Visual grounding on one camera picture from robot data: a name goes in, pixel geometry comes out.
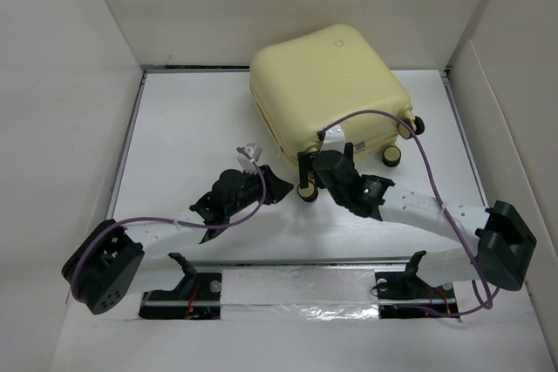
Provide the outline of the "yellow hard-shell suitcase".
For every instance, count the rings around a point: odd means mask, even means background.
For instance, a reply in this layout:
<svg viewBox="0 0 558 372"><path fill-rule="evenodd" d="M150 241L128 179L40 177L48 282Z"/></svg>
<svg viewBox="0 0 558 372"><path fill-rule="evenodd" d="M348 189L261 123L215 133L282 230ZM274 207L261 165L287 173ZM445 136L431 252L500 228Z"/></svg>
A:
<svg viewBox="0 0 558 372"><path fill-rule="evenodd" d="M397 139L425 130L407 90L347 24L258 51L249 66L249 89L306 202L316 200L319 190L312 183L299 186L297 154L320 150L318 132L341 125L354 152L380 152L384 164L394 167L401 159Z"/></svg>

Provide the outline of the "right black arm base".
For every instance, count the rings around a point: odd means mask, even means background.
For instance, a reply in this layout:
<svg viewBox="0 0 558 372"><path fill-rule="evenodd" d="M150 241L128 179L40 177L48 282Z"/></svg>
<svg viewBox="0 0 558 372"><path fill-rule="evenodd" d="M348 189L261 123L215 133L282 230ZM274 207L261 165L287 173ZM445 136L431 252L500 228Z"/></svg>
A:
<svg viewBox="0 0 558 372"><path fill-rule="evenodd" d="M430 287L418 276L418 267L426 251L416 252L403 271L376 271L371 295L378 299L379 318L439 318L458 313L453 286L449 290Z"/></svg>

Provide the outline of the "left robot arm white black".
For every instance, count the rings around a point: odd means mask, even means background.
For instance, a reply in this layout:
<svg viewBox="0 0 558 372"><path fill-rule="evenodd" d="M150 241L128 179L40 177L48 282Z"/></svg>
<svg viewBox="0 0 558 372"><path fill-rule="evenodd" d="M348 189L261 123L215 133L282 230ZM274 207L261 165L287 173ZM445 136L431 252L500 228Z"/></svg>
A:
<svg viewBox="0 0 558 372"><path fill-rule="evenodd" d="M104 220L62 267L73 299L94 315L113 309L127 294L168 292L188 299L198 273L179 249L205 244L237 226L235 215L279 203L293 185L267 165L250 172L227 169L191 205L202 222L136 217Z"/></svg>

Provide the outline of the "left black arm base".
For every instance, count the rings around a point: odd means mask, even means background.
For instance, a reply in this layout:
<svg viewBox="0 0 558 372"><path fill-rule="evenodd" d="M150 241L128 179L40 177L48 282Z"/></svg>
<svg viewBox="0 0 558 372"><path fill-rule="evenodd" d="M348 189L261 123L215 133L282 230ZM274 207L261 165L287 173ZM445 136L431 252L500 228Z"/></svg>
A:
<svg viewBox="0 0 558 372"><path fill-rule="evenodd" d="M180 266L183 277L172 290L142 295L138 316L144 320L219 320L222 272L198 271L180 253L168 257Z"/></svg>

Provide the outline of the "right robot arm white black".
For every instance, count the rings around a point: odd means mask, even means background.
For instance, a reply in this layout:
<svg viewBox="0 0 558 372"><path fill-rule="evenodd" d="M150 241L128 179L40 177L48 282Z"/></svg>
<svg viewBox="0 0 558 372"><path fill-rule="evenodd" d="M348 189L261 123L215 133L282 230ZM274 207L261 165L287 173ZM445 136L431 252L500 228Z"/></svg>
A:
<svg viewBox="0 0 558 372"><path fill-rule="evenodd" d="M439 203L391 179L358 173L351 148L300 152L299 186L312 183L327 190L357 217L416 227L459 243L446 252L416 252L402 277L407 293L422 296L447 282L478 279L521 290L537 240L513 205L501 200L491 207Z"/></svg>

